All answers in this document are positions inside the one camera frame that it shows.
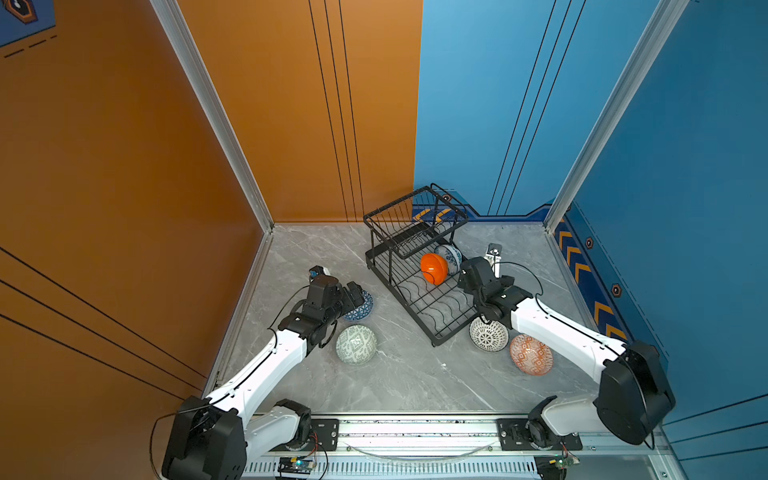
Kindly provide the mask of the dark blue patterned bowl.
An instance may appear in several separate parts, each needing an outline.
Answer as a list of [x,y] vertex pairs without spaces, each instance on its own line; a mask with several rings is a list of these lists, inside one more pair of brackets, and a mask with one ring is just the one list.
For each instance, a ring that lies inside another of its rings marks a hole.
[[344,316],[347,321],[359,322],[366,319],[372,313],[374,308],[372,295],[368,291],[363,290],[362,296],[364,300],[363,304]]

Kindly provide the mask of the pale green patterned bowl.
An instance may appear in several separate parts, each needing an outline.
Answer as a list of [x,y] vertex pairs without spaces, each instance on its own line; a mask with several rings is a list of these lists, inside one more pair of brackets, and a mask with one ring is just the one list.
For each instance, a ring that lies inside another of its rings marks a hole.
[[336,341],[338,358],[347,365],[363,365],[376,354],[378,341],[375,332],[364,325],[344,329]]

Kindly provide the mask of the blue floral white bowl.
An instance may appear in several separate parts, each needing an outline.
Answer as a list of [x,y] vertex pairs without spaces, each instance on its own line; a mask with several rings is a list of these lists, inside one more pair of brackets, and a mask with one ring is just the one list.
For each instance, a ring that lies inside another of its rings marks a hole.
[[457,247],[451,244],[438,244],[434,253],[446,261],[449,276],[455,275],[460,270],[463,256]]

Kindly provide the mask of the orange plastic bowl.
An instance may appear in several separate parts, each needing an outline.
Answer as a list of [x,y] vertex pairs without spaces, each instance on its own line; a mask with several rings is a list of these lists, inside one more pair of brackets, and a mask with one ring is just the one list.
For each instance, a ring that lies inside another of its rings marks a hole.
[[421,257],[420,270],[425,281],[431,285],[441,285],[448,277],[446,261],[435,253],[427,253]]

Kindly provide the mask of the black wire dish rack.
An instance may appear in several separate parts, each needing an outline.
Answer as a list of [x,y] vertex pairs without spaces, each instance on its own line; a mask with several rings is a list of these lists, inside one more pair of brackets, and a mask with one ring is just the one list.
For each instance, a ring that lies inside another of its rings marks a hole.
[[455,233],[468,223],[470,213],[468,205],[432,183],[363,216],[371,237],[367,267],[434,347],[479,316],[472,296],[460,287],[459,273],[448,273],[439,281],[422,270],[425,255],[456,245]]

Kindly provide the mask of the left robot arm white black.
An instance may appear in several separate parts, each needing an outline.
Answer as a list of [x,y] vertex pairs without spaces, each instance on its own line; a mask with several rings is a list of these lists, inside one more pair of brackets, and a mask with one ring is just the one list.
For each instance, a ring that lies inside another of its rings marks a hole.
[[275,447],[303,446],[311,410],[291,400],[260,416],[256,409],[313,350],[325,347],[339,318],[365,303],[362,287],[342,284],[321,267],[310,271],[303,300],[290,298],[268,330],[268,344],[238,373],[207,396],[190,396],[170,414],[173,424],[162,461],[150,466],[158,479],[239,479],[248,455]]

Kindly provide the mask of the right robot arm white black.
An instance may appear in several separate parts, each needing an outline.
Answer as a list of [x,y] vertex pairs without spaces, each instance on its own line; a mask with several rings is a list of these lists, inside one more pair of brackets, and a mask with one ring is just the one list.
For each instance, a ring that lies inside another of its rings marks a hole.
[[463,261],[459,270],[459,285],[483,319],[543,343],[598,386],[594,395],[547,397],[530,411],[526,428],[537,448],[581,433],[611,433],[630,445],[654,446],[654,429],[676,405],[654,346],[610,338],[560,316],[513,277],[496,274],[483,257]]

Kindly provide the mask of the white black lattice bowl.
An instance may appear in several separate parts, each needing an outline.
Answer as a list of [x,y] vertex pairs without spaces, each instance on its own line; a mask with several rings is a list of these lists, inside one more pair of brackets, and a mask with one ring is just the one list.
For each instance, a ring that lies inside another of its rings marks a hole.
[[508,329],[502,323],[486,323],[482,318],[475,318],[470,323],[469,335],[474,345],[486,352],[501,351],[509,342]]

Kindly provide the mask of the red white patterned bowl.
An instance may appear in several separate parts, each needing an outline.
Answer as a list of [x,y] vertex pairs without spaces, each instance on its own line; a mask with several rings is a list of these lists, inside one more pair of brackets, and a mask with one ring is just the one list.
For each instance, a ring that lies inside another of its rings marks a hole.
[[531,376],[544,376],[554,366],[551,349],[525,334],[517,335],[510,341],[510,356],[523,373]]

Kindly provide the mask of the green circuit board left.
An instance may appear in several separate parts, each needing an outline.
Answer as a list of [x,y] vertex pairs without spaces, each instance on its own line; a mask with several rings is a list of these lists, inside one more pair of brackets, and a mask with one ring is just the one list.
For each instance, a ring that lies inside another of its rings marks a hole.
[[314,472],[317,462],[304,457],[280,457],[276,470],[278,479],[308,479]]

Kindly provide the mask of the circuit board right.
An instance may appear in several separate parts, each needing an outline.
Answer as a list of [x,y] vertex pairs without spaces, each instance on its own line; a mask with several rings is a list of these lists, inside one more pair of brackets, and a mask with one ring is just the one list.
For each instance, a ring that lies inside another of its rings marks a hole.
[[534,460],[541,480],[566,480],[569,468],[581,463],[576,456],[535,457]]

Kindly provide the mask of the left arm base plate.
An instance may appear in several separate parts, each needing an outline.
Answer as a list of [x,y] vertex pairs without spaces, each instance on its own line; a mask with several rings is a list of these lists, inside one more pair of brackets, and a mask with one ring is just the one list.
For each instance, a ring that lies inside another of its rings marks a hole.
[[327,453],[337,450],[339,440],[340,420],[338,418],[313,418],[309,437],[301,445],[298,443],[282,444],[270,450],[271,453],[277,452],[310,452],[315,448],[315,440],[318,440],[320,450]]

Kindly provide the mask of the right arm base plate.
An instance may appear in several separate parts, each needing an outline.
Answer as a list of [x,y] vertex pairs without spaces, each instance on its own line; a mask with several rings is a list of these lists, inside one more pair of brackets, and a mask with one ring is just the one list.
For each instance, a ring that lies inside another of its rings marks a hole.
[[583,444],[577,434],[555,435],[546,425],[527,418],[496,420],[497,434],[503,451],[581,451]]

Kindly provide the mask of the aluminium front rail frame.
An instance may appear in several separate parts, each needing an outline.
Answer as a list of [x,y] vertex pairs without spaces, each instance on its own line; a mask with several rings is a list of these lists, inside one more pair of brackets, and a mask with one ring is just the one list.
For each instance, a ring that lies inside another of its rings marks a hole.
[[327,414],[313,418],[340,420],[337,450],[270,451],[248,455],[241,478],[278,479],[280,457],[317,462],[308,479],[540,479],[535,457],[576,456],[589,477],[630,478],[630,467],[645,466],[652,479],[683,479],[685,473],[663,433],[653,447],[631,446],[610,433],[577,434],[581,451],[503,451],[496,420],[526,418],[514,414],[385,413]]

